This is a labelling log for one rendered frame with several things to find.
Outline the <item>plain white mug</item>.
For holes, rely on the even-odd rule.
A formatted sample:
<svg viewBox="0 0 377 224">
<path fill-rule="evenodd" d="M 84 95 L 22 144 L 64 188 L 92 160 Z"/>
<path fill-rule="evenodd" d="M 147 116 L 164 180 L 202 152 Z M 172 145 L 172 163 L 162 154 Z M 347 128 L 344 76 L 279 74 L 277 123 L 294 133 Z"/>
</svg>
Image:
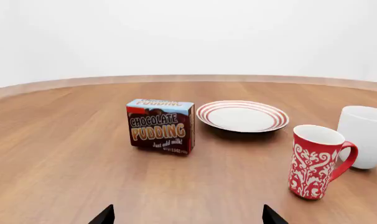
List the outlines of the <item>plain white mug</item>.
<svg viewBox="0 0 377 224">
<path fill-rule="evenodd" d="M 337 132 L 358 148 L 358 156 L 352 167 L 372 169 L 377 166 L 377 108 L 344 107 Z"/>
</svg>

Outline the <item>red white patterned mug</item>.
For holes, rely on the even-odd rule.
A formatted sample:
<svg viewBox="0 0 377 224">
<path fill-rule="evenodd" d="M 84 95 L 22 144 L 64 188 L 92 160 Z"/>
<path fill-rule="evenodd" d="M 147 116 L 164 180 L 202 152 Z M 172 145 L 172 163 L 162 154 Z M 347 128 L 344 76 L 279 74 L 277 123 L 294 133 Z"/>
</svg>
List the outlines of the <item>red white patterned mug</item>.
<svg viewBox="0 0 377 224">
<path fill-rule="evenodd" d="M 298 125 L 293 134 L 289 190 L 304 199 L 321 199 L 329 183 L 354 164 L 358 148 L 323 126 Z"/>
</svg>

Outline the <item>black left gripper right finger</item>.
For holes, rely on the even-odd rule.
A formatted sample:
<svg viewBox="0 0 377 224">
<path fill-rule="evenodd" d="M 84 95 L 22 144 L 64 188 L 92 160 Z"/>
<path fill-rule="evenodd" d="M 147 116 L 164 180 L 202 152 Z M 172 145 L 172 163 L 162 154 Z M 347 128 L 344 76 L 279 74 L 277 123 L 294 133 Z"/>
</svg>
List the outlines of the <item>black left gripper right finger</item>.
<svg viewBox="0 0 377 224">
<path fill-rule="evenodd" d="M 269 205 L 263 206 L 262 220 L 263 224 L 288 224 L 288 222 L 269 207 Z"/>
</svg>

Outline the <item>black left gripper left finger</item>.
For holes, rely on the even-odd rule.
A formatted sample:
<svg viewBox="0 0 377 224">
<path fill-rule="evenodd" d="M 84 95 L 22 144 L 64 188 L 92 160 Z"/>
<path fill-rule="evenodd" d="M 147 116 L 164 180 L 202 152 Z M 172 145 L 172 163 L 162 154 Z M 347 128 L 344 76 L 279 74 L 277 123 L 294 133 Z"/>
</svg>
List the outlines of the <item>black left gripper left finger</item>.
<svg viewBox="0 0 377 224">
<path fill-rule="evenodd" d="M 114 224 L 114 207 L 108 205 L 102 212 L 100 212 L 88 224 Z"/>
</svg>

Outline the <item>chocolate pudding box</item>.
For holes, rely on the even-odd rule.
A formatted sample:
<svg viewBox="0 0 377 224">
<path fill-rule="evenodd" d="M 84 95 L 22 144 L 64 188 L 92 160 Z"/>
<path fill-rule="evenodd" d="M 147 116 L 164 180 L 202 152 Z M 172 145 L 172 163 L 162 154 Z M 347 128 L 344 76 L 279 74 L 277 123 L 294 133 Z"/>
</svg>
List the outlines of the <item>chocolate pudding box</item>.
<svg viewBox="0 0 377 224">
<path fill-rule="evenodd" d="M 131 145 L 187 156 L 195 146 L 195 104 L 135 99 L 126 104 Z"/>
</svg>

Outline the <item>white plate with red rings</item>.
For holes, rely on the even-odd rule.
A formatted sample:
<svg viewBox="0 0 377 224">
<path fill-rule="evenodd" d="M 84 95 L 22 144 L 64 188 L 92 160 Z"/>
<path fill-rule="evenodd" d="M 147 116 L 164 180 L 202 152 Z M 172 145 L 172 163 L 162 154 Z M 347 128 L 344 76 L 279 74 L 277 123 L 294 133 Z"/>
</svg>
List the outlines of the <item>white plate with red rings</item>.
<svg viewBox="0 0 377 224">
<path fill-rule="evenodd" d="M 263 133 L 289 124 L 288 115 L 273 106 L 245 100 L 221 100 L 197 108 L 200 121 L 222 130 Z"/>
</svg>

